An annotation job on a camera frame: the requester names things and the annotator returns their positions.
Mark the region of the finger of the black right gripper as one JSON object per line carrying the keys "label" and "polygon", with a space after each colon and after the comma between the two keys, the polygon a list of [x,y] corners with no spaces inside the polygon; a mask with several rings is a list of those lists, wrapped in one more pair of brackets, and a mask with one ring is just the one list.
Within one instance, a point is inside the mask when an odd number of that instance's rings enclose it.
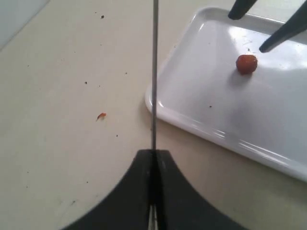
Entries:
{"label": "finger of the black right gripper", "polygon": [[228,14],[232,20],[240,20],[256,3],[257,0],[236,0]]}
{"label": "finger of the black right gripper", "polygon": [[261,53],[270,52],[284,41],[298,35],[307,29],[307,5],[301,7],[292,17],[275,31],[259,48]]}

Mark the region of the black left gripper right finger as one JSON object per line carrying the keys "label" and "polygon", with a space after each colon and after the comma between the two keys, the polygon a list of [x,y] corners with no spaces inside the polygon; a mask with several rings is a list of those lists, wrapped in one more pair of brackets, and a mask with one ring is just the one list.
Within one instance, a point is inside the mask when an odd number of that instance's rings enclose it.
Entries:
{"label": "black left gripper right finger", "polygon": [[167,150],[153,154],[155,206],[159,230],[244,230],[204,199]]}

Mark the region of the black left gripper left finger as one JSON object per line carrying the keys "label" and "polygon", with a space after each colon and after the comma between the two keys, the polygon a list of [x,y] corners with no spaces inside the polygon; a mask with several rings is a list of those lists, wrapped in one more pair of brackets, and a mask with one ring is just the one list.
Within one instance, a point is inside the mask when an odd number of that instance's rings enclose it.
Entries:
{"label": "black left gripper left finger", "polygon": [[116,187],[66,230],[147,230],[150,213],[150,174],[153,156],[139,150]]}

